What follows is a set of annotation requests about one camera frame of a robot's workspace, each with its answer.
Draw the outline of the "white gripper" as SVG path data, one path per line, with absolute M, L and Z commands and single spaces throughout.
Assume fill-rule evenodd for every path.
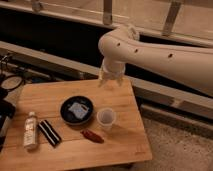
M 101 71 L 98 87 L 103 86 L 108 79 L 117 80 L 117 84 L 122 86 L 123 84 L 123 75 L 125 73 L 125 63 L 112 60 L 104 59 L 101 65 Z

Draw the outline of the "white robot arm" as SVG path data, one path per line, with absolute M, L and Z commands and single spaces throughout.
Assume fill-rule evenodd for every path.
M 131 25 L 104 34 L 98 48 L 102 80 L 121 79 L 129 63 L 213 97 L 213 48 L 140 42 Z

